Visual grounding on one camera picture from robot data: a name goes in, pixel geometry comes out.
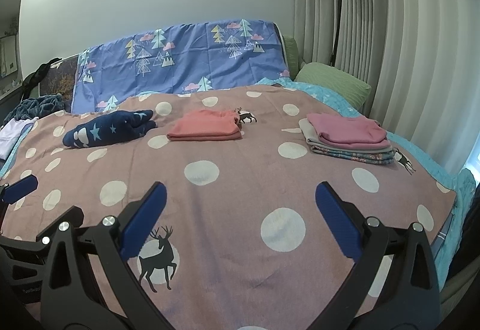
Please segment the salmon pink knit garment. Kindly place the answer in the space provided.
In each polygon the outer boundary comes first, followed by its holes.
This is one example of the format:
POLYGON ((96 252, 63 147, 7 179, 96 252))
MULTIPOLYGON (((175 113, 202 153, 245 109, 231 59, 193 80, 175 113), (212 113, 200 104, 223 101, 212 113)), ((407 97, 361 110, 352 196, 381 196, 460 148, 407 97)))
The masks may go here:
POLYGON ((174 122, 167 137, 171 141, 239 140, 240 116, 237 111, 192 111, 174 122))

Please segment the lavender folded garment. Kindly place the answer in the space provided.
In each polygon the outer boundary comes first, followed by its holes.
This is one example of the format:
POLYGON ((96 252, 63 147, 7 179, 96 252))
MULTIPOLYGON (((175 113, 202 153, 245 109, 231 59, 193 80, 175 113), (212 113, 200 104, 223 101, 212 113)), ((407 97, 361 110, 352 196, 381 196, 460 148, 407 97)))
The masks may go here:
POLYGON ((31 128, 38 119, 11 119, 0 131, 0 159, 6 161, 20 136, 31 128))

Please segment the dark teal crumpled blanket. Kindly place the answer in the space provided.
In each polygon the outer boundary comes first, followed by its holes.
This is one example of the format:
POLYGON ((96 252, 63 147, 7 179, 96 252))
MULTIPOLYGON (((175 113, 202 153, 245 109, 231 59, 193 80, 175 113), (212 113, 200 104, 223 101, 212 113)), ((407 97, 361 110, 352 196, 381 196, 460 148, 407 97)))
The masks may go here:
POLYGON ((65 99, 60 93, 45 95, 37 98, 28 98, 19 103, 1 124, 6 125, 10 120, 42 119, 57 111, 71 111, 72 101, 65 99))

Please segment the navy star pattern garment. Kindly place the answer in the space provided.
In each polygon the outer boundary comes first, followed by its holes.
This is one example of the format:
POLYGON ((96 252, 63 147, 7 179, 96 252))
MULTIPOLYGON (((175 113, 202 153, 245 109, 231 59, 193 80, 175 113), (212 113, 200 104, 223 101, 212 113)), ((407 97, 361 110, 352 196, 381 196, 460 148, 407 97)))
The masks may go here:
POLYGON ((79 124, 64 135, 68 148, 92 148, 142 138, 156 128, 153 111, 115 111, 79 124))

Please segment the black garment on headboard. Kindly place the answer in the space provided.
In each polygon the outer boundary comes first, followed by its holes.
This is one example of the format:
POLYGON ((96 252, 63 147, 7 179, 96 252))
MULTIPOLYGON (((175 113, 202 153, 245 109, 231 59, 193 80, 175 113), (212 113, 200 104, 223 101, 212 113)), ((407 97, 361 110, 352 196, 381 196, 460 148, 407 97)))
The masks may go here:
POLYGON ((55 64, 57 62, 60 62, 62 58, 53 58, 50 59, 49 62, 41 64, 38 69, 35 70, 35 72, 32 72, 32 74, 28 75, 23 81, 22 81, 22 87, 21 87, 21 100, 26 100, 30 98, 31 91, 38 86, 38 84, 47 76, 50 67, 52 64, 55 64))

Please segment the dark patterned headboard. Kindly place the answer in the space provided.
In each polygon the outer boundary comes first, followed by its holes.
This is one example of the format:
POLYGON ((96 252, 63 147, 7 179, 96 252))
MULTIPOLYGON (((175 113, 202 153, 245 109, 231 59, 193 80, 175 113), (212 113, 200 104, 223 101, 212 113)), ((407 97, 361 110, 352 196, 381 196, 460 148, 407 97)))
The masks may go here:
POLYGON ((52 63, 45 78, 38 84, 38 95, 61 94, 64 100, 71 104, 78 58, 77 54, 52 63))

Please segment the floral folded garment in stack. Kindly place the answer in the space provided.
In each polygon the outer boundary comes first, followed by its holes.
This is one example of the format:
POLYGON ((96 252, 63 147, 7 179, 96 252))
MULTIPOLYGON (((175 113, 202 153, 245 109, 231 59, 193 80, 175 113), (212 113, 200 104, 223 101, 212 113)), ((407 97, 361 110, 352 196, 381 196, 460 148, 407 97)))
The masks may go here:
POLYGON ((373 165, 388 165, 395 160, 394 150, 384 153, 355 153, 352 151, 338 151, 321 148, 317 146, 311 146, 310 150, 313 153, 329 156, 337 159, 346 159, 354 162, 363 162, 373 165))

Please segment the pink folded garment on stack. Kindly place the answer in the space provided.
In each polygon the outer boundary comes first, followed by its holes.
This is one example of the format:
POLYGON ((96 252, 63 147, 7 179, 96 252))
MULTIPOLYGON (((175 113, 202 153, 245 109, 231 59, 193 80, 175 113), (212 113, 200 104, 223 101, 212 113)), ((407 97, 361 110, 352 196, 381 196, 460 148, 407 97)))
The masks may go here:
POLYGON ((375 120, 363 115, 349 118, 334 114, 307 114, 321 141, 340 146, 351 144, 366 148, 386 146, 387 133, 375 120))

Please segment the mauve polka dot blanket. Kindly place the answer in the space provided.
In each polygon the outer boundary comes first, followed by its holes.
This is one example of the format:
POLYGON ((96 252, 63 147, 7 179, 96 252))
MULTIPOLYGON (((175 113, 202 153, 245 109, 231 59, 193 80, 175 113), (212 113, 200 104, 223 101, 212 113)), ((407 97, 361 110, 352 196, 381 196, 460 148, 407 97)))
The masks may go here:
POLYGON ((387 226, 421 223, 430 239, 456 198, 406 150, 386 166, 312 153, 300 124, 329 107, 298 90, 152 94, 120 108, 152 111, 155 128, 69 149, 64 135, 93 114, 35 123, 6 181, 35 175, 38 189, 8 209, 1 230, 32 240, 71 206, 95 225, 164 183, 155 226, 172 230, 173 265, 154 268, 142 287, 178 329, 305 329, 315 320, 353 264, 316 207, 320 182, 387 226))

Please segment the grey folded garment in stack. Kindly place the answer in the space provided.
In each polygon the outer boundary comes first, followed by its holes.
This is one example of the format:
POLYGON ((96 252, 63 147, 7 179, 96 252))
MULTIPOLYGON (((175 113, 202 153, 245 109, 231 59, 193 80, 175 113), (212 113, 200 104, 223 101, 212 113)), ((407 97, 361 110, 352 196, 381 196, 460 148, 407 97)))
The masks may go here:
POLYGON ((320 140, 315 128, 307 119, 299 120, 298 125, 307 144, 315 149, 325 149, 338 153, 358 153, 360 155, 394 152, 394 148, 389 141, 386 141, 385 147, 380 148, 366 148, 365 146, 358 147, 351 144, 342 144, 340 146, 331 145, 320 140))

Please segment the green pillow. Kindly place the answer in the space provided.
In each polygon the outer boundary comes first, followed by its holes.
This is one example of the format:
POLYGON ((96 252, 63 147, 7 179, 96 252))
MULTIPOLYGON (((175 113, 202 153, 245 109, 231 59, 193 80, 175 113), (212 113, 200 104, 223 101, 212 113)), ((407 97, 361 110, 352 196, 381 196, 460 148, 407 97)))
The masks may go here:
POLYGON ((356 109, 360 109, 366 103, 371 93, 369 84, 333 66, 320 62, 303 62, 296 41, 291 36, 283 36, 281 42, 288 77, 292 81, 330 89, 356 109))

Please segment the blue tree pattern sheet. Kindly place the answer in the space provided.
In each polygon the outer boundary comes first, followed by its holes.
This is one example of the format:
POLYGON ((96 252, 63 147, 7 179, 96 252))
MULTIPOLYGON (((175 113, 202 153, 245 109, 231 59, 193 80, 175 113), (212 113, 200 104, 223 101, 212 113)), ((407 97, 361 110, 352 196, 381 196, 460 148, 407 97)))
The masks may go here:
POLYGON ((289 76, 277 25, 258 19, 179 24, 83 51, 74 114, 111 111, 151 92, 191 94, 289 76))

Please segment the grey pleated curtain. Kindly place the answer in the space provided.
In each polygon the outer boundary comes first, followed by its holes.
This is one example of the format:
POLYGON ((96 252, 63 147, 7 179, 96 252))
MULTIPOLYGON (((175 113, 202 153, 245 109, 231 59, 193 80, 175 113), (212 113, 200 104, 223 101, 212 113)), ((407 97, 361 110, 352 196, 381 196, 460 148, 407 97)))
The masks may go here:
MULTIPOLYGON (((295 0, 306 62, 329 63, 335 0, 295 0)), ((364 112, 451 173, 479 169, 479 0, 343 0, 334 67, 371 86, 364 112)))

